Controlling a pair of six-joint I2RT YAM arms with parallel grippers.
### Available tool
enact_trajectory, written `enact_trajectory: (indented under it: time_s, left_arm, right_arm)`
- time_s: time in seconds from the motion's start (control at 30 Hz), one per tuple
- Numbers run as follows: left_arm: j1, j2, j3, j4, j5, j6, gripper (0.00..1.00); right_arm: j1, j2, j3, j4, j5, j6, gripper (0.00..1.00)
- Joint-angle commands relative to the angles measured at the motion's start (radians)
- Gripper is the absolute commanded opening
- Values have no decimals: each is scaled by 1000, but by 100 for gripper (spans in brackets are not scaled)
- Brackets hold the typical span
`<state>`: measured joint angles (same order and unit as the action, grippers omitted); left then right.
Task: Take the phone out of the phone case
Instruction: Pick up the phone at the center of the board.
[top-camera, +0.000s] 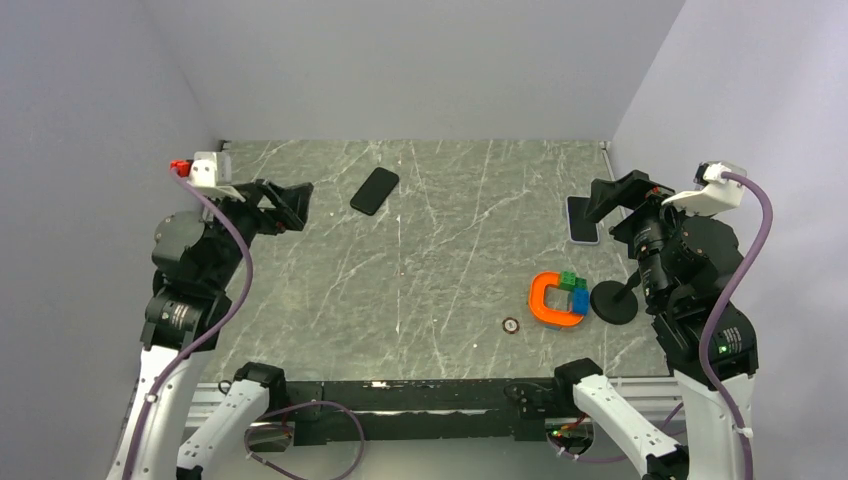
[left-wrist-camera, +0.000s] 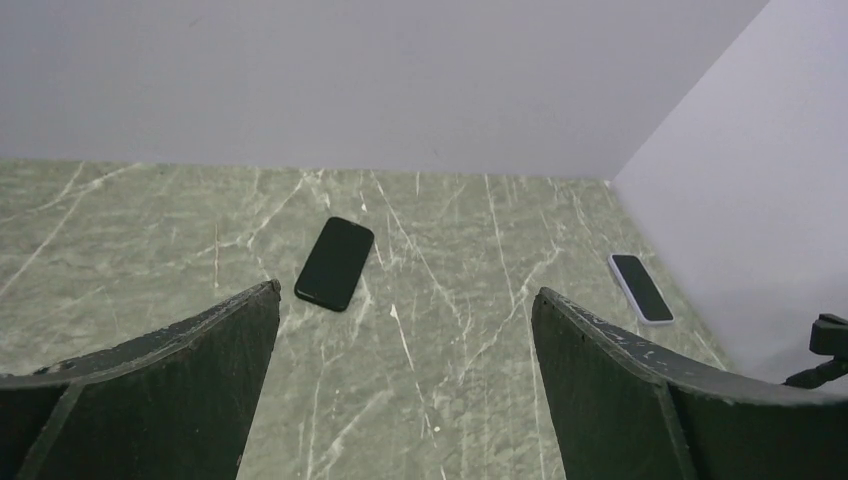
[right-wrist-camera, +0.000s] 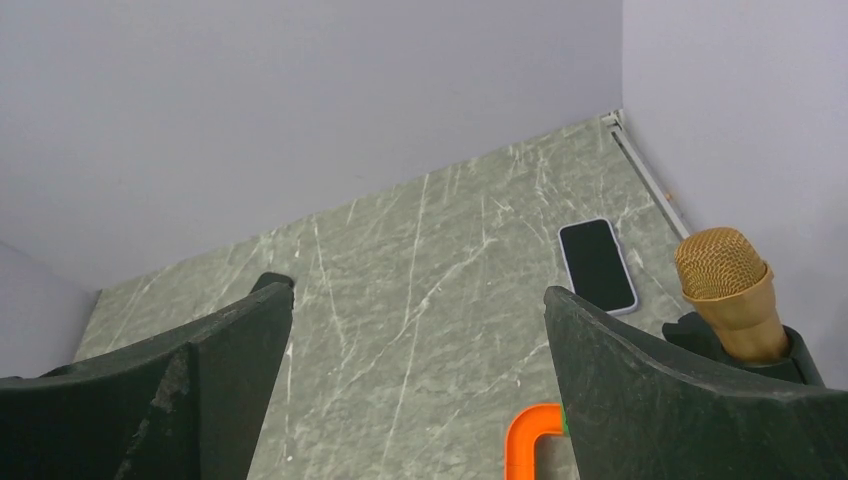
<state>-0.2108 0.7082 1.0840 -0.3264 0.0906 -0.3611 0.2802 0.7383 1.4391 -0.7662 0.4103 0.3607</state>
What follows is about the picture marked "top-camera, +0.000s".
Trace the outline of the black smartphone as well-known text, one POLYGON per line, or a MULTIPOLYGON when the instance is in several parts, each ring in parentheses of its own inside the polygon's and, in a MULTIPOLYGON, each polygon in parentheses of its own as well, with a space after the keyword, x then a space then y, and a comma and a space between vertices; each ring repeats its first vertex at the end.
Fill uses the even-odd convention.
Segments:
POLYGON ((367 216, 375 215, 399 181, 396 173, 376 167, 350 199, 350 207, 367 216))

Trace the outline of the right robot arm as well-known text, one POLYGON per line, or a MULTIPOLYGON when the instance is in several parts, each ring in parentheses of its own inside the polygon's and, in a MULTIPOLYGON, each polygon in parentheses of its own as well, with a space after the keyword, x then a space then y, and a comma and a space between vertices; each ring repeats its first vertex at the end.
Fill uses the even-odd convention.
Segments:
POLYGON ((686 441, 652 424, 590 359, 556 368, 551 399, 564 415, 587 415, 643 479, 750 479, 758 346, 731 296, 765 244, 773 208, 736 167, 704 163, 695 180, 696 190, 676 192, 637 170, 596 179, 585 212, 596 223, 627 210, 610 235, 637 269, 626 282, 597 284, 589 304, 610 323, 645 306, 679 389, 686 441))

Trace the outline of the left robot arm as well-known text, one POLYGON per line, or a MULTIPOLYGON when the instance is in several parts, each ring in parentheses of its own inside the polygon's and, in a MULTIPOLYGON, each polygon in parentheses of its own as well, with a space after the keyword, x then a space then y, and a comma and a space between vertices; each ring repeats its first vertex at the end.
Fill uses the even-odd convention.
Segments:
POLYGON ((253 282, 251 242, 258 235, 301 231, 308 221, 311 183, 281 187, 269 180, 237 184, 211 199, 190 182, 179 186, 208 213, 180 211, 155 231, 153 295, 144 312, 141 369, 110 479, 202 479, 236 426, 257 415, 279 417, 287 406, 276 367, 251 367, 234 384, 236 396, 189 440, 183 432, 196 387, 219 333, 245 302, 253 282))

